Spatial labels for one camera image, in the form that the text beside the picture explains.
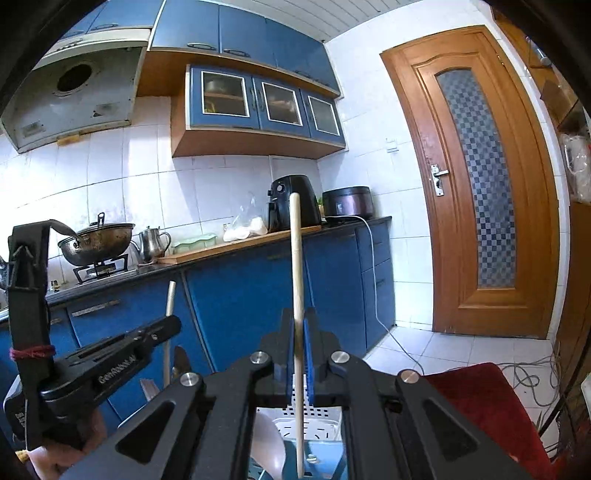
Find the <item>wooden door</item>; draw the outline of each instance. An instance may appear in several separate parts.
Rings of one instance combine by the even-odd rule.
[[[558,208],[527,93],[485,27],[392,48],[382,59],[413,136],[427,200],[433,327],[546,336],[558,269]],[[437,177],[431,166],[449,171]]]

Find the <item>stainless steel kettle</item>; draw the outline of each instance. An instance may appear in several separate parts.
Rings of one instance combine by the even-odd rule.
[[[160,242],[160,237],[165,235],[168,237],[166,246],[163,247]],[[143,232],[139,233],[139,247],[132,240],[131,245],[137,250],[138,256],[144,264],[152,262],[155,258],[162,258],[166,254],[166,250],[170,247],[170,234],[168,232],[160,233],[160,227],[150,228],[149,226]]]

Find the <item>glass cabinet door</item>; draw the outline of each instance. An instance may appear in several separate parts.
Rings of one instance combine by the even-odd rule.
[[[191,68],[191,125],[259,128],[252,77],[231,70]]]
[[[309,92],[303,92],[310,124],[310,135],[318,140],[345,143],[339,117],[332,100]]]
[[[275,80],[254,80],[261,128],[309,137],[300,90]]]

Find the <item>countertop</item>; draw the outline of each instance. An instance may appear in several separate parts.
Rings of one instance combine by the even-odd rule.
[[[390,217],[390,216],[373,218],[371,220],[368,220],[368,224],[376,225],[379,223],[384,223],[384,222],[390,221],[391,219],[392,219],[392,217]],[[327,233],[333,233],[333,232],[338,232],[338,231],[342,231],[342,230],[355,229],[360,225],[363,225],[363,222],[361,220],[338,222],[338,223],[325,222],[322,224],[321,230],[319,230],[317,232],[308,233],[306,235],[306,238],[316,236],[316,235],[325,235]],[[282,238],[277,241],[289,241],[289,239]],[[252,248],[260,248],[261,246],[262,245],[245,246],[245,247],[242,247],[241,249],[246,250],[246,249],[252,249]],[[237,251],[238,251],[237,249],[234,249],[229,252],[220,253],[219,255],[216,255],[215,257],[200,258],[200,259],[192,260],[192,261],[185,262],[182,264],[177,264],[177,265],[154,264],[154,265],[146,265],[144,267],[136,267],[135,270],[130,270],[130,271],[123,272],[120,274],[115,274],[110,277],[103,278],[101,280],[91,281],[88,283],[84,283],[82,285],[75,285],[73,287],[66,288],[66,289],[58,291],[58,292],[49,292],[46,295],[47,304],[50,307],[56,307],[61,304],[78,299],[80,297],[83,297],[83,296],[86,296],[89,294],[93,294],[93,293],[98,293],[102,290],[106,290],[107,288],[111,288],[115,285],[130,283],[135,280],[150,277],[152,275],[160,275],[160,274],[172,273],[172,272],[176,272],[176,271],[185,270],[185,269],[191,268],[192,265],[194,265],[198,262],[206,262],[206,261],[210,260],[211,258],[219,258],[224,255],[235,254]],[[8,319],[8,309],[1,310],[0,311],[0,323],[5,322],[7,319]]]

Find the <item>power cord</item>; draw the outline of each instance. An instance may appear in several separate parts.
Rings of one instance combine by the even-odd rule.
[[[398,340],[396,340],[394,338],[394,335],[392,334],[392,332],[390,331],[390,329],[388,327],[386,327],[382,321],[379,319],[378,316],[378,285],[377,285],[377,281],[375,279],[375,254],[374,254],[374,236],[371,233],[371,228],[369,227],[369,224],[367,223],[367,221],[365,221],[365,218],[360,217],[358,215],[339,215],[339,216],[327,216],[325,218],[357,218],[359,220],[361,220],[365,226],[368,229],[369,232],[369,242],[371,245],[371,268],[372,268],[372,273],[374,275],[374,308],[375,308],[375,319],[378,321],[378,323],[384,327],[384,330],[386,330],[386,332],[390,335],[390,337],[392,337],[392,340],[394,340],[398,346],[402,349],[402,351],[404,352],[404,354],[409,357],[413,362],[415,362],[419,368],[421,369],[421,374],[424,376],[425,375],[425,369],[423,368],[423,366],[418,362],[418,360],[414,359],[410,353],[408,353],[404,347],[402,345],[400,345],[400,342]]]

